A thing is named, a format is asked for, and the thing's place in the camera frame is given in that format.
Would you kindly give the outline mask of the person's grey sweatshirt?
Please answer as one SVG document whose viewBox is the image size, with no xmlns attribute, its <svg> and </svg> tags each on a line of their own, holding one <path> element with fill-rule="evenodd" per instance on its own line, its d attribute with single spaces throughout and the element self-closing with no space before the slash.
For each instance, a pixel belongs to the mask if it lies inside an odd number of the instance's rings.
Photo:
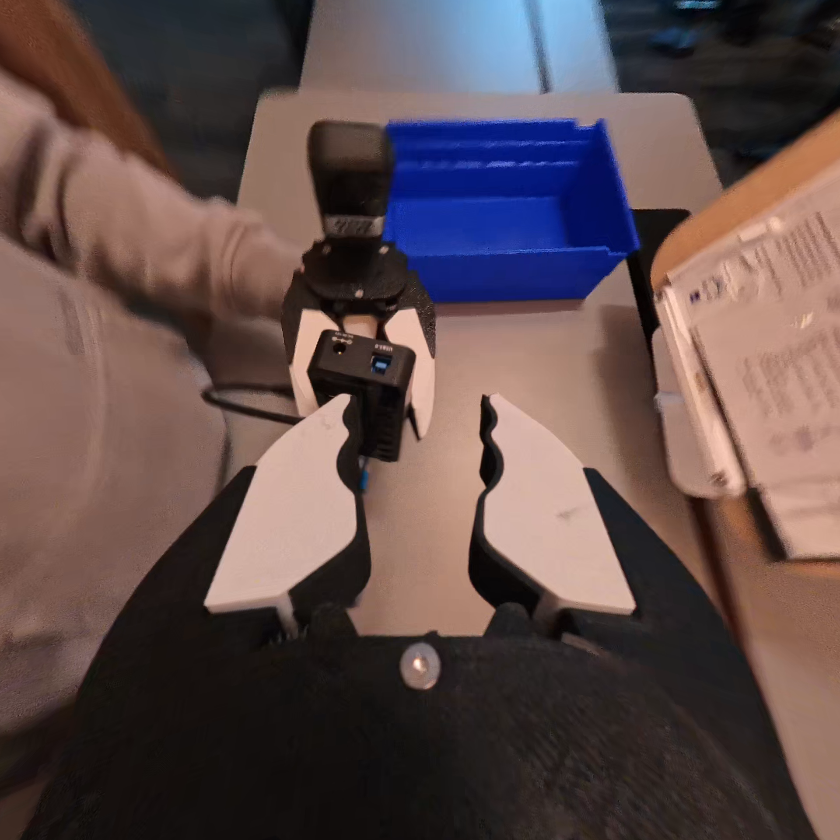
<svg viewBox="0 0 840 840">
<path fill-rule="evenodd" d="M 227 435 L 172 326 L 2 239 L 2 798 L 53 758 L 123 605 L 213 498 Z"/>
</svg>

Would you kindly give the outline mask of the black usb hub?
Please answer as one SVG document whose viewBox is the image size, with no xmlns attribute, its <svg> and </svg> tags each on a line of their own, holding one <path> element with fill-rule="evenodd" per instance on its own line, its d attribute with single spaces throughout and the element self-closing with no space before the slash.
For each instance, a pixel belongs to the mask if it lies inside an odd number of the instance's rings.
<svg viewBox="0 0 840 840">
<path fill-rule="evenodd" d="M 324 330 L 308 378 L 319 406 L 341 394 L 353 396 L 360 418 L 360 454 L 394 463 L 400 456 L 415 362 L 416 354 L 406 346 Z"/>
</svg>

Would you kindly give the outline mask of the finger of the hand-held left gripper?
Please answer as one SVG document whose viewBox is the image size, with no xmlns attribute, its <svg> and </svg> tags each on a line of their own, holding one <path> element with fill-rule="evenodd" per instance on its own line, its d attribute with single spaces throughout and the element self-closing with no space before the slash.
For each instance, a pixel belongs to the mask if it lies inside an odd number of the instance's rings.
<svg viewBox="0 0 840 840">
<path fill-rule="evenodd" d="M 434 413 L 436 369 L 434 352 L 429 349 L 416 309 L 401 309 L 390 318 L 387 322 L 387 340 L 415 353 L 406 396 L 413 414 L 416 436 L 423 439 L 429 431 Z"/>
<path fill-rule="evenodd" d="M 290 357 L 290 383 L 300 417 L 308 417 L 319 409 L 308 371 L 321 336 L 327 331 L 342 333 L 340 327 L 322 311 L 302 310 L 297 339 Z"/>
</svg>

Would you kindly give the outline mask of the person's left forearm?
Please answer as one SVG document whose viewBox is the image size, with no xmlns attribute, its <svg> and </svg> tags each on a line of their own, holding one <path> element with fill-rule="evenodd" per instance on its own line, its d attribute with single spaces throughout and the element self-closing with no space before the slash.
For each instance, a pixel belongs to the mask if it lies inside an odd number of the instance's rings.
<svg viewBox="0 0 840 840">
<path fill-rule="evenodd" d="M 256 213 L 190 194 L 4 72 L 1 141 L 2 238 L 160 308 L 280 320 L 301 253 Z"/>
</svg>

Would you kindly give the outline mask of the blue plastic bin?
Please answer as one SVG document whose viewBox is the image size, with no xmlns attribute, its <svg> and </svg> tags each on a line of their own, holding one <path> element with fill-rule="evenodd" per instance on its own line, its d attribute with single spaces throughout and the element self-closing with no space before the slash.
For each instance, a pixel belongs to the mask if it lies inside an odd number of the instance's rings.
<svg viewBox="0 0 840 840">
<path fill-rule="evenodd" d="M 384 239 L 436 303 L 582 300 L 639 248 L 607 123 L 392 121 Z"/>
</svg>

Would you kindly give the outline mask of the white clipboard stand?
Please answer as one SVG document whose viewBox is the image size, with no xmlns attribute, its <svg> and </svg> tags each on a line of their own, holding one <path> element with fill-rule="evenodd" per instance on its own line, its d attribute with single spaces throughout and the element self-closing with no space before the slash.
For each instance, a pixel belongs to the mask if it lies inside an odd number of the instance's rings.
<svg viewBox="0 0 840 840">
<path fill-rule="evenodd" d="M 688 497 L 704 500 L 743 497 L 748 484 L 739 463 L 734 464 L 733 473 L 718 479 L 713 477 L 703 460 L 701 439 L 691 425 L 688 405 L 679 389 L 676 369 L 661 328 L 653 332 L 651 351 L 657 388 L 654 403 L 672 482 Z"/>
</svg>

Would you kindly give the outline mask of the brown wooden panel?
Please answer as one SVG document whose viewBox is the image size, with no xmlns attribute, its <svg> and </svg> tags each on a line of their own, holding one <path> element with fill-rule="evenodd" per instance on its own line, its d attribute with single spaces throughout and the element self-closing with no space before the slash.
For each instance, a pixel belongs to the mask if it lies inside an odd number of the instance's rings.
<svg viewBox="0 0 840 840">
<path fill-rule="evenodd" d="M 151 128 L 65 2 L 2 1 L 1 66 L 44 95 L 63 120 L 175 177 Z"/>
</svg>

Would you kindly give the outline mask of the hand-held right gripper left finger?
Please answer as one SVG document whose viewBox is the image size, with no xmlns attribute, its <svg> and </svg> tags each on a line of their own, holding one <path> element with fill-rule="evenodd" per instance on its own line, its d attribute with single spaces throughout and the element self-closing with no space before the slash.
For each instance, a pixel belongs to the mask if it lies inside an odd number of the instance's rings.
<svg viewBox="0 0 840 840">
<path fill-rule="evenodd" d="M 353 607 L 371 577 L 361 411 L 336 395 L 259 458 L 204 606 L 269 609 L 297 636 L 324 605 Z"/>
</svg>

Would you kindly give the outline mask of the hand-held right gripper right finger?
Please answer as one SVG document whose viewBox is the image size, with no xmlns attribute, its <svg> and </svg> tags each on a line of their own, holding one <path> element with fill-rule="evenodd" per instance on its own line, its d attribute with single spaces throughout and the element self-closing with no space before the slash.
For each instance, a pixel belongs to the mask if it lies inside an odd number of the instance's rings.
<svg viewBox="0 0 840 840">
<path fill-rule="evenodd" d="M 520 605 L 544 629 L 561 614 L 631 616 L 631 587 L 582 462 L 499 393 L 483 395 L 483 490 L 469 580 L 491 606 Z"/>
</svg>

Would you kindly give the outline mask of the wooden clipboard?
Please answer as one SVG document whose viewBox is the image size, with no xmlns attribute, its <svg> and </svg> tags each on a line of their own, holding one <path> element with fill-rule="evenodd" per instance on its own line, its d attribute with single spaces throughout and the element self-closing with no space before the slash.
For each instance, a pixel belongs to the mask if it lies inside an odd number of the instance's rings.
<svg viewBox="0 0 840 840">
<path fill-rule="evenodd" d="M 669 270 L 768 210 L 838 162 L 835 111 L 670 234 L 654 260 Z M 820 838 L 839 833 L 838 562 L 776 560 L 745 499 L 702 501 L 727 615 L 759 682 L 795 786 Z"/>
</svg>

